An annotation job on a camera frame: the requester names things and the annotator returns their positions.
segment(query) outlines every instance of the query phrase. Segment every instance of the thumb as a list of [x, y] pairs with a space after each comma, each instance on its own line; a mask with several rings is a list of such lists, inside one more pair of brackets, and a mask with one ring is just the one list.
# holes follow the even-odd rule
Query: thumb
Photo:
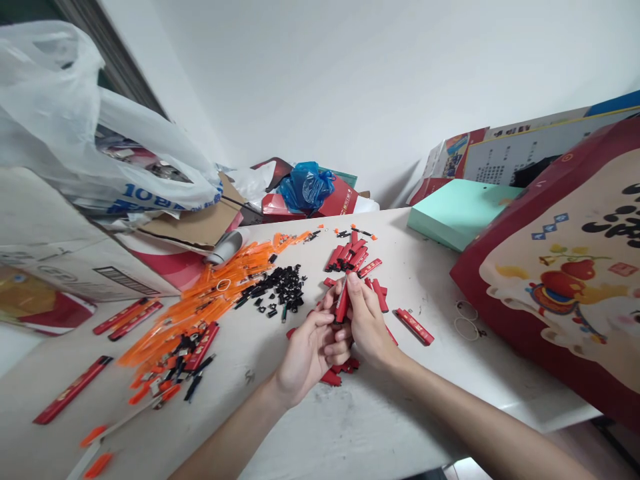
[[365, 297], [362, 293], [362, 280], [358, 278], [354, 272], [347, 275], [347, 290], [349, 292], [349, 300], [353, 309], [353, 316], [357, 317], [369, 312]]

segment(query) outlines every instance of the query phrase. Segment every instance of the mint green box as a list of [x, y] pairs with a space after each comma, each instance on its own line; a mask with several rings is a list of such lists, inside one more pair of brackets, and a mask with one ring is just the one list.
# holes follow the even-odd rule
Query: mint green box
[[416, 203], [407, 226], [462, 252], [522, 190], [454, 179]]

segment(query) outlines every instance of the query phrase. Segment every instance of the white cardboard box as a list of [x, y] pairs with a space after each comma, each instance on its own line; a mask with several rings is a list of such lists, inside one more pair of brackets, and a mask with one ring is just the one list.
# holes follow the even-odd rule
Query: white cardboard box
[[179, 295], [25, 168], [0, 169], [0, 263], [93, 301]]

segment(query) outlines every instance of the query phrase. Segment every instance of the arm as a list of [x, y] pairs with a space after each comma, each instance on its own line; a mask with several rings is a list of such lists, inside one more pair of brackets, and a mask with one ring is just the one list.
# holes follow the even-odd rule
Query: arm
[[402, 353], [387, 333], [376, 294], [354, 274], [349, 275], [347, 288], [353, 308], [351, 330], [359, 350], [460, 438], [491, 478], [594, 480], [536, 430]]
[[328, 305], [310, 312], [291, 336], [282, 364], [169, 480], [237, 478], [287, 410], [302, 401], [331, 365], [349, 358], [350, 330], [333, 330]]

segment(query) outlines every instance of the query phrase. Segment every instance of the hand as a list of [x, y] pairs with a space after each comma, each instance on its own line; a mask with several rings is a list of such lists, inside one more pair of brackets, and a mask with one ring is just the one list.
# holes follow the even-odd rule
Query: hand
[[275, 382], [286, 408], [302, 401], [332, 365], [342, 365], [350, 356], [351, 330], [334, 330], [334, 314], [323, 303], [312, 310], [293, 333], [285, 359], [275, 371]]
[[[336, 295], [342, 285], [336, 283]], [[351, 302], [351, 331], [358, 350], [375, 368], [382, 368], [401, 354], [400, 349], [391, 340], [380, 310], [378, 296], [368, 288], [355, 273], [347, 276], [347, 291]]]

